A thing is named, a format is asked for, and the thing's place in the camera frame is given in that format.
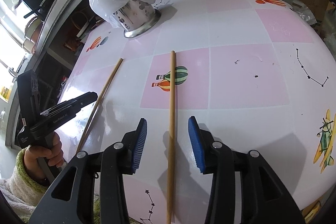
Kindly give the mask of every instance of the white fleece fabric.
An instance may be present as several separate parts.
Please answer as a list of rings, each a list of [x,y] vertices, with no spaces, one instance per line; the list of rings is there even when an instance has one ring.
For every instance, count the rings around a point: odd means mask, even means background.
[[[0,179],[0,190],[16,214],[28,223],[31,214],[47,190],[28,176],[24,167],[25,149],[16,157],[16,166],[9,179]],[[100,199],[97,194],[93,197],[93,223],[100,223]],[[130,218],[131,224],[138,223]]]

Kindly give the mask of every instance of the chopstick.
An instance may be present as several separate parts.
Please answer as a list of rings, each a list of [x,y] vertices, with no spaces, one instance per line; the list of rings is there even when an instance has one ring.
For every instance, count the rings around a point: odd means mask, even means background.
[[[168,147],[168,172],[167,172],[167,224],[171,224],[171,215],[174,206],[175,182],[175,68],[176,55],[170,53],[170,105],[169,105],[169,147]]]
[[[87,120],[87,124],[86,124],[86,126],[85,126],[85,128],[84,128],[82,137],[81,137],[81,139],[80,139],[80,141],[79,141],[79,143],[78,143],[78,147],[77,147],[77,150],[76,150],[76,154],[77,154],[79,151],[81,151],[81,149],[82,149],[84,143],[86,142],[87,137],[88,137],[89,134],[90,134],[90,132],[89,132],[89,133],[87,133],[87,132],[88,132],[89,126],[90,126],[90,124],[91,124],[91,121],[92,121],[92,119],[93,119],[93,117],[94,117],[94,115],[95,115],[95,113],[96,113],[96,110],[97,110],[98,106],[100,105],[101,101],[103,100],[103,98],[104,98],[104,96],[105,96],[105,93],[106,93],[107,89],[109,88],[109,86],[110,86],[110,84],[111,84],[111,82],[112,82],[112,80],[113,80],[115,74],[117,73],[117,70],[119,69],[119,67],[120,67],[120,65],[121,65],[121,62],[123,62],[123,59],[122,59],[122,58],[119,59],[118,63],[117,63],[116,66],[114,67],[112,73],[110,74],[110,77],[107,79],[107,81],[106,81],[106,83],[105,83],[105,85],[104,85],[104,87],[103,87],[103,90],[102,90],[101,93],[99,94],[96,103],[94,104],[94,107],[93,107],[93,109],[92,109],[92,112],[91,112],[91,114],[90,114],[90,116],[89,116],[89,118],[88,118],[88,120]]]

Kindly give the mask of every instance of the human hand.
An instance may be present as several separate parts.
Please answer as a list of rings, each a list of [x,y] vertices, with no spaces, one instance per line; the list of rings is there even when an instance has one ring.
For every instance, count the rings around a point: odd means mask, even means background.
[[[37,158],[46,157],[49,159],[48,165],[61,167],[64,163],[62,143],[59,136],[54,132],[54,137],[52,139],[53,148],[50,150],[41,146],[30,146],[26,149],[24,155],[24,166],[27,174],[33,180],[43,180],[45,179],[45,174],[37,162]]]

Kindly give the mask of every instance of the screw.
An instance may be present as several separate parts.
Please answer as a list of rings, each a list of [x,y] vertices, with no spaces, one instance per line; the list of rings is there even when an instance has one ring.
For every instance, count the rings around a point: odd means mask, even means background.
[[[251,157],[258,158],[259,157],[259,152],[257,150],[251,150],[250,155],[251,155]]]
[[[86,156],[86,153],[85,151],[79,151],[76,156],[77,158],[82,159]]]
[[[220,142],[213,142],[213,143],[212,143],[212,146],[213,146],[214,148],[221,148],[221,147],[222,147],[222,143],[220,143]]]
[[[114,148],[114,149],[122,149],[123,147],[124,147],[123,143],[120,143],[120,142],[115,143],[115,144],[113,145],[113,148]]]

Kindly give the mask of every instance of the green knit cuff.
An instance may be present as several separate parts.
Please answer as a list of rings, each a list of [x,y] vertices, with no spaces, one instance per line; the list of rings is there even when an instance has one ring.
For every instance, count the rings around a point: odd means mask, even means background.
[[[93,223],[94,224],[100,224],[100,199],[95,198],[93,200]],[[133,218],[129,218],[130,224],[140,224]]]
[[[48,189],[48,187],[44,187],[44,186],[38,184],[35,180],[33,180],[31,177],[29,177],[29,175],[27,174],[27,172],[25,170],[25,166],[23,164],[25,151],[26,151],[26,149],[22,149],[17,154],[17,157],[16,157],[16,168],[17,168],[17,172],[19,174],[19,177],[27,184],[27,186],[32,188],[35,192],[44,194],[46,192],[46,190]]]

